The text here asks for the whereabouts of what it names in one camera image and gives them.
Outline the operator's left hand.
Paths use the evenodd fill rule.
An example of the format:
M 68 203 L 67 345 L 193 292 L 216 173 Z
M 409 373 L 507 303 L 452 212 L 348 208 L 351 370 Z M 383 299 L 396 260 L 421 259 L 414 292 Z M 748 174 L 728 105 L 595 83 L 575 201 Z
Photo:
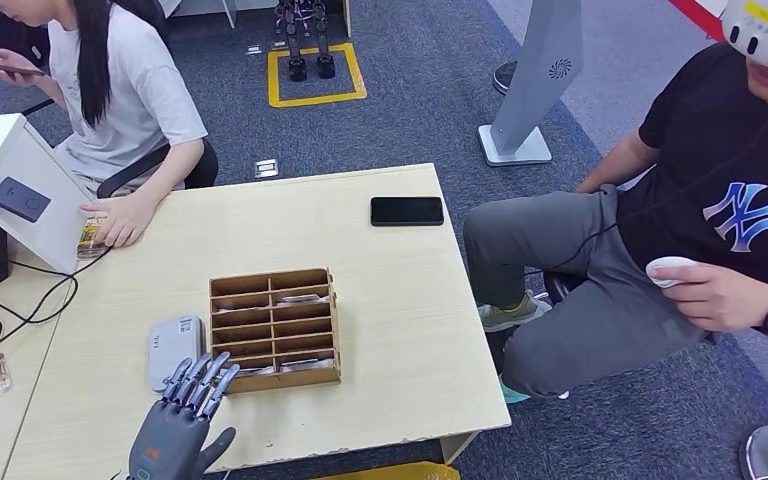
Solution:
M 768 314 L 768 284 L 737 271 L 703 263 L 659 266 L 658 280 L 675 284 L 662 291 L 694 325 L 734 332 L 759 327 Z

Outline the person's left hand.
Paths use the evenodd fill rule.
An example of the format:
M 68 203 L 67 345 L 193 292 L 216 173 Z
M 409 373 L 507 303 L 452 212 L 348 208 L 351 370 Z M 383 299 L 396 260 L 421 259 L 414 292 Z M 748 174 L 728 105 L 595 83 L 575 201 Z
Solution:
M 136 243 L 152 221 L 160 201 L 139 192 L 81 207 L 99 214 L 101 226 L 94 241 L 106 247 L 121 248 Z

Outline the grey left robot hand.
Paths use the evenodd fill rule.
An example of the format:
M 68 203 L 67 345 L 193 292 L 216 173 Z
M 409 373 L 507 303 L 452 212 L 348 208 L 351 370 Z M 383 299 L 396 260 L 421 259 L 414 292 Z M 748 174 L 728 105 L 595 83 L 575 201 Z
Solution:
M 182 360 L 164 380 L 136 435 L 129 459 L 129 479 L 200 479 L 230 447 L 236 429 L 225 428 L 209 445 L 211 421 L 240 366 L 226 367 L 228 352 L 197 361 Z

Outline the person's right hand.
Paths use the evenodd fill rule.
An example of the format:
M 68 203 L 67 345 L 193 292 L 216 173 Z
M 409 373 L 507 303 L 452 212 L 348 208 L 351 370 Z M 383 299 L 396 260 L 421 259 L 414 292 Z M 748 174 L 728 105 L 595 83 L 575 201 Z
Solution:
M 0 49 L 0 65 L 11 68 L 11 71 L 0 70 L 0 80 L 11 85 L 38 86 L 46 78 L 30 60 L 11 50 Z

